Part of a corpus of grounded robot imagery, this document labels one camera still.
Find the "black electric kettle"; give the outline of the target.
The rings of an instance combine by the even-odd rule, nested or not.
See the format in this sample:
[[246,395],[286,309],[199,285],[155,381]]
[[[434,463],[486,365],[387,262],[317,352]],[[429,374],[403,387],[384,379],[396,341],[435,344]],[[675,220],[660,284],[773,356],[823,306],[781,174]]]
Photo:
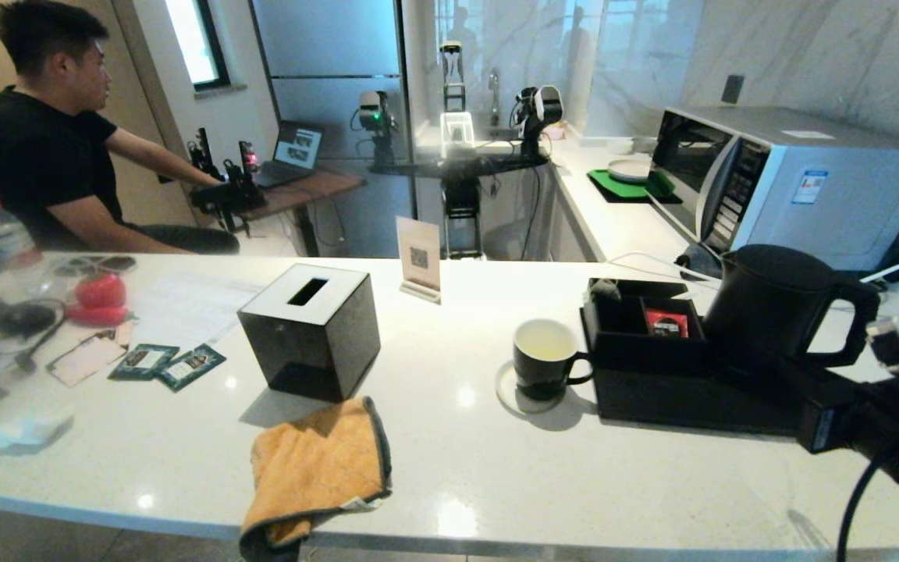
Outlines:
[[[822,368],[852,366],[866,345],[866,327],[877,318],[877,290],[827,263],[788,247],[749,244],[722,256],[722,283],[703,330],[721,357],[777,352],[806,357]],[[834,301],[852,304],[844,347],[809,352]]]

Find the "green tea sachet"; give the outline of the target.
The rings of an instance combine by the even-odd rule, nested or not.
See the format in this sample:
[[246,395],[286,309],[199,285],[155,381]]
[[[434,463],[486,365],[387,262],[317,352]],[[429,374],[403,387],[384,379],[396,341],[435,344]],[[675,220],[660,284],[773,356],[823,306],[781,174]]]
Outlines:
[[159,370],[157,380],[177,393],[226,361],[224,355],[204,343],[172,359]]
[[130,350],[114,367],[108,379],[115,381],[149,381],[160,374],[175,358],[179,348],[142,343]]

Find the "black serving tray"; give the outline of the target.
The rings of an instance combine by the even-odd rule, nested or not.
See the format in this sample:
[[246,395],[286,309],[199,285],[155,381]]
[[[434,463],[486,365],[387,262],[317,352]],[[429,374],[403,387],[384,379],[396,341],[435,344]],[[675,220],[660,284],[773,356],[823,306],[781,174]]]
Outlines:
[[[809,352],[841,350],[853,316],[852,304],[834,301]],[[797,437],[801,397],[790,381],[787,363],[808,361],[806,357],[777,352],[721,357],[709,345],[699,365],[663,372],[600,367],[590,357],[595,367],[597,410],[602,418]]]

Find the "black sachet organiser box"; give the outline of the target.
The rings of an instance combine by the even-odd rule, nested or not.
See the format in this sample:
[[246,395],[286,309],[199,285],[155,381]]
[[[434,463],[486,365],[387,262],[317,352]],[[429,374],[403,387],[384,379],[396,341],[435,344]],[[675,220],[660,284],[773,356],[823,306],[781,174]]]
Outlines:
[[[585,293],[586,343],[596,365],[631,372],[685,370],[702,363],[709,342],[695,303],[684,298],[684,283],[615,279],[621,302],[593,299]],[[688,314],[689,337],[652,336],[647,331],[646,307]]]

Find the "silver microwave oven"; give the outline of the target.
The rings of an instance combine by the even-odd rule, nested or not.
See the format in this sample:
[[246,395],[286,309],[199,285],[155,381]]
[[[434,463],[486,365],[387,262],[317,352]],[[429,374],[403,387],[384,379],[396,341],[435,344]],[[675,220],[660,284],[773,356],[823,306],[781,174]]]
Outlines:
[[772,244],[871,272],[899,234],[899,137],[789,108],[667,108],[645,188],[716,255]]

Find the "black mug white inside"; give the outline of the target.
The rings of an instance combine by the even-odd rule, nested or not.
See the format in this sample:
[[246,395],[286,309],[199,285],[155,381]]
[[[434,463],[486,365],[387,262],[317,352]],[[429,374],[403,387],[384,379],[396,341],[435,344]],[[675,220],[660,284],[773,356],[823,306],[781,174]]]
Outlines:
[[570,327],[550,318],[535,318],[520,324],[511,342],[517,388],[525,397],[547,401],[563,395],[568,386],[584,384],[595,376],[572,377],[577,361],[592,362],[588,352],[579,349]]

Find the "white plate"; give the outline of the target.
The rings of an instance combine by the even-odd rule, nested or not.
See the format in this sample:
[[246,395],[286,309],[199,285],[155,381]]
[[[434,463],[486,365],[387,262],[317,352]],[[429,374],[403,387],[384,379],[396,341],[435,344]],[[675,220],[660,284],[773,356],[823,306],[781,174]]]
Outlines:
[[622,183],[645,183],[652,170],[652,163],[646,159],[620,158],[610,161],[607,173],[616,181]]

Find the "white round coaster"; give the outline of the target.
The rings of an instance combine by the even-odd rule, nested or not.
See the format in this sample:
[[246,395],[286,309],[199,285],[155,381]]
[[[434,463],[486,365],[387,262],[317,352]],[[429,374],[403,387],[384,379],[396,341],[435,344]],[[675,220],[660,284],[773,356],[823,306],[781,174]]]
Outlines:
[[529,398],[522,393],[521,388],[518,387],[517,370],[515,370],[515,364],[511,360],[506,361],[506,363],[497,370],[495,392],[499,404],[502,405],[507,412],[520,417],[546,413],[559,406],[560,403],[567,398],[566,390],[552,399],[535,400]]

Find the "black background robot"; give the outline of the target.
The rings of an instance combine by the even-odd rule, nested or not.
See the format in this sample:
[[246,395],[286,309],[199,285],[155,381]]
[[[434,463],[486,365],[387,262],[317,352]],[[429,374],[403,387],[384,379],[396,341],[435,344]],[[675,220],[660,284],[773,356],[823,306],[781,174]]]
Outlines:
[[552,85],[527,87],[515,98],[510,124],[500,128],[499,113],[492,114],[489,138],[479,141],[474,117],[465,110],[463,43],[440,44],[443,77],[443,112],[439,124],[439,157],[415,163],[396,163],[393,155],[393,117],[388,96],[365,91],[356,117],[371,133],[374,145],[372,173],[438,179],[443,209],[443,248],[449,259],[484,256],[481,221],[481,176],[496,177],[522,169],[536,169],[549,158],[539,149],[545,129],[563,118],[563,97]]

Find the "acrylic table sign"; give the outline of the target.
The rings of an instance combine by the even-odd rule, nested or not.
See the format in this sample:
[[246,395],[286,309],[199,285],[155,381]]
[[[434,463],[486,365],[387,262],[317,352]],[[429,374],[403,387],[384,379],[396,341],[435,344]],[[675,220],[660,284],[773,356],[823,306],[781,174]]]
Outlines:
[[402,262],[400,291],[440,304],[440,241],[435,224],[396,217],[397,248]]

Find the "black glossy tissue box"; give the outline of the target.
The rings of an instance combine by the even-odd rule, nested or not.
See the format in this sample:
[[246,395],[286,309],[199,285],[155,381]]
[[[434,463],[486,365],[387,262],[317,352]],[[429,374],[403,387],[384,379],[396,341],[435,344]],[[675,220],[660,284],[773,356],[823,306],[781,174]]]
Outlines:
[[339,403],[381,349],[368,272],[300,263],[236,313],[268,388]]

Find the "orange microfiber cloth grey trim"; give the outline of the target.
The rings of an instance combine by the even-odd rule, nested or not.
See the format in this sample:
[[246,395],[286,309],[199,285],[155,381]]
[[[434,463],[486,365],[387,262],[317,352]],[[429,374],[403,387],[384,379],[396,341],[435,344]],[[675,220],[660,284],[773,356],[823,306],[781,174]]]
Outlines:
[[297,562],[315,526],[377,509],[393,493],[389,441],[370,397],[261,432],[252,470],[254,498],[240,526],[245,562]]

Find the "brown wooden desk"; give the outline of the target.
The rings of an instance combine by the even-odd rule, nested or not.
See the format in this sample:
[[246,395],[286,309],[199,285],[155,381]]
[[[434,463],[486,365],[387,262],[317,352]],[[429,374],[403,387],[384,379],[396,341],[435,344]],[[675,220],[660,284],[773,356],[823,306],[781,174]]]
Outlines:
[[314,201],[327,200],[367,184],[365,178],[356,174],[339,173],[328,169],[311,171],[310,175],[279,182],[268,178],[267,171],[254,175],[254,185],[263,196],[263,205],[243,212],[240,217],[247,221],[264,219],[286,211],[293,211],[297,231],[302,235],[304,253],[311,257],[320,256],[318,235],[310,218],[309,205]]

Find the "open laptop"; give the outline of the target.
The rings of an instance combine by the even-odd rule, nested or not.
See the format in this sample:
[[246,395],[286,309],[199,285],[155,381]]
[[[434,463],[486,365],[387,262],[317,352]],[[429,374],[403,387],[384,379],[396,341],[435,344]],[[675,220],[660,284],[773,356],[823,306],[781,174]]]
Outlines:
[[309,177],[314,173],[321,143],[322,131],[317,126],[282,119],[272,157],[253,174],[254,185],[270,189]]

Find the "grey refrigerator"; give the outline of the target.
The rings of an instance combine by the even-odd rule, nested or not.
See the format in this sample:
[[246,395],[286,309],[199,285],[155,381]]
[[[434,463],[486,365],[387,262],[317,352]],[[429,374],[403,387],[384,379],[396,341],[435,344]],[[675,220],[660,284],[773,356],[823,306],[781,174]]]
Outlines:
[[315,165],[367,184],[309,205],[320,255],[395,258],[396,217],[414,216],[413,181],[372,173],[374,145],[354,114],[365,91],[386,93],[393,155],[410,163],[395,0],[250,0],[279,121],[322,131]]

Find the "printed white paper sheet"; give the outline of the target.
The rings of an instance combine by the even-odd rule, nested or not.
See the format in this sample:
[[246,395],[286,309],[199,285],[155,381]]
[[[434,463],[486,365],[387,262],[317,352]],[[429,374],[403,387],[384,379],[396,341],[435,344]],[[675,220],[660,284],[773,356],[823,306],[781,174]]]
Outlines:
[[238,325],[238,310],[261,286],[201,274],[170,273],[132,285],[131,342],[189,349],[215,345]]

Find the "red toy bell pepper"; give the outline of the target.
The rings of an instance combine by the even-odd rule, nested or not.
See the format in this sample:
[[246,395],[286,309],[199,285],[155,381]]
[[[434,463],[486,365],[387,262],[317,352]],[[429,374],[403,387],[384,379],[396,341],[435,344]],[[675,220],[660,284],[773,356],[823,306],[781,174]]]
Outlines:
[[74,289],[77,303],[85,308],[121,308],[127,302],[127,289],[117,274],[104,272],[87,277]]

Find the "dark framed window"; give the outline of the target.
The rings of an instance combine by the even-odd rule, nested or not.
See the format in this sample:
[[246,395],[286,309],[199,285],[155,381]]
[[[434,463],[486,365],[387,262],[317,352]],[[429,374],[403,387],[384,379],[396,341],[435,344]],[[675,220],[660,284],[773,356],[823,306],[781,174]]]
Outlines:
[[179,52],[196,92],[229,86],[227,64],[209,0],[164,0]]

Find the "beige torn sachet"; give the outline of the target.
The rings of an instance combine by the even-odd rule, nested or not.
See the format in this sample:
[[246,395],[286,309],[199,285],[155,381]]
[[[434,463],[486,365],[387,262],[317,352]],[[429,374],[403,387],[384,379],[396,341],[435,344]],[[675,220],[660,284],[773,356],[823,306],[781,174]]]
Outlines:
[[105,329],[79,342],[47,365],[47,371],[71,388],[124,356],[130,345],[133,321]]

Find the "beige wooden door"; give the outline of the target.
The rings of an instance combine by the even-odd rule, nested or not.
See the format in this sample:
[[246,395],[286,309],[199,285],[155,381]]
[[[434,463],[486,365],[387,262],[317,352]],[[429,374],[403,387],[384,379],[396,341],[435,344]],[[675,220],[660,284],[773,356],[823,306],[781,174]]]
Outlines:
[[[104,41],[103,51],[105,67],[112,78],[112,84],[109,100],[102,111],[103,116],[139,137],[164,144],[159,121],[147,99],[146,86],[140,78],[132,51],[118,21],[113,0],[60,1],[86,9],[109,30],[109,39]],[[14,66],[0,42],[0,91],[4,86],[14,84],[15,79]],[[125,219],[138,225],[195,225],[195,214],[190,210],[184,188],[179,182],[161,183],[157,173],[119,156],[114,157],[114,166]]]

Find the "crumpled white tissue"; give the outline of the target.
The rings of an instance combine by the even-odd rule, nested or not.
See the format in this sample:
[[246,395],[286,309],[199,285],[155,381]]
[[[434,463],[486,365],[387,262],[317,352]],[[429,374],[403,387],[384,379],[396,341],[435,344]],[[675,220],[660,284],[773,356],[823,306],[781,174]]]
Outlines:
[[29,413],[0,424],[0,453],[16,448],[42,448],[74,421],[72,411]]

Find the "black power brick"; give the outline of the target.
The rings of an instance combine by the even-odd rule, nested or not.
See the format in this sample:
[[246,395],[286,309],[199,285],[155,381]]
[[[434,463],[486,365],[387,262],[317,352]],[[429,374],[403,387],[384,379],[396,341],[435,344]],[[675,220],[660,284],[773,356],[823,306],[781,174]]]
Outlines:
[[0,310],[0,333],[8,337],[29,337],[55,324],[56,313],[39,303],[6,305]]

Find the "person in black shirt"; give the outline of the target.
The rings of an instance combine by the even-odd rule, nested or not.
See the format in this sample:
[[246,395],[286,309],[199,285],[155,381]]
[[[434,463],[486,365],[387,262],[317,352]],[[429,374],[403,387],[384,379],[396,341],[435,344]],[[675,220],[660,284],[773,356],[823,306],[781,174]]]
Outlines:
[[102,115],[112,79],[103,22],[56,0],[0,4],[16,82],[0,93],[0,202],[49,251],[236,255],[235,235],[125,220],[112,157],[200,187],[218,179]]

